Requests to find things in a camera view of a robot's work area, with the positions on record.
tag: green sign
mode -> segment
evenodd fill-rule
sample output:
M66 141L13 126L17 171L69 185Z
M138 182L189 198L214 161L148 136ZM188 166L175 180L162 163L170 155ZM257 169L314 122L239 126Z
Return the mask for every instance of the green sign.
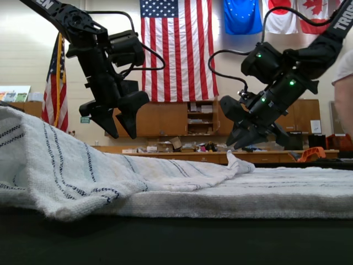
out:
M89 117L81 117L81 123L90 123Z

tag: american flag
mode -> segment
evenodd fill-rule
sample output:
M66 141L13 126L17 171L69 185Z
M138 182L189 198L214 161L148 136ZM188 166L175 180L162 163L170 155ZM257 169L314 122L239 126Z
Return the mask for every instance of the american flag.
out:
M143 71L142 89L154 102L188 102L218 95L208 69L213 54L211 0L140 0L142 42L167 66ZM146 52L144 67L162 63Z
M65 40L59 33L46 79L42 119L64 132L68 132L66 97Z

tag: person's arm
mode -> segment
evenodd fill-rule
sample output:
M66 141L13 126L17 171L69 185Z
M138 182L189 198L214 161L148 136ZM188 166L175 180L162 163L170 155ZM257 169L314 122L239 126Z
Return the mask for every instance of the person's arm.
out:
M335 107L343 126L353 136L353 76L338 80L335 86Z

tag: robotic arm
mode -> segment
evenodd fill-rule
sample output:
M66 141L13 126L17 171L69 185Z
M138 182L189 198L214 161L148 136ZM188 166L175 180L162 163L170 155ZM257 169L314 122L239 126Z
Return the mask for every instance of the robotic arm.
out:
M108 36L107 29L94 22L87 12L57 0L20 1L52 23L70 42L68 58L78 57L87 79L85 86L95 98L80 106L80 114L91 116L112 137L118 138L113 111L119 108L118 121L130 137L136 138L136 114L149 102L148 95L144 91L127 94L121 81L134 66L141 66L145 61L144 45L137 33L128 30ZM112 63L117 67L131 64L131 67L124 75L118 74Z
M288 49L281 54L269 43L258 43L243 61L242 72L268 86L258 94L245 87L239 92L239 101L230 96L221 99L225 116L234 122L227 145L236 143L234 148L238 149L265 142L273 134L276 142L285 146L288 135L275 121L287 115L286 110L307 89L318 93L319 81L315 80L336 61L352 26L353 1L345 0L333 14L329 28L305 49Z

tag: white sleeve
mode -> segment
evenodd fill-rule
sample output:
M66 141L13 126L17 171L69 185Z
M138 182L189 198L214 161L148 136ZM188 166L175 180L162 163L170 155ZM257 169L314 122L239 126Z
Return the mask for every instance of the white sleeve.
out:
M353 50L343 55L342 59L339 61L332 85L335 85L335 82L350 75L353 75Z

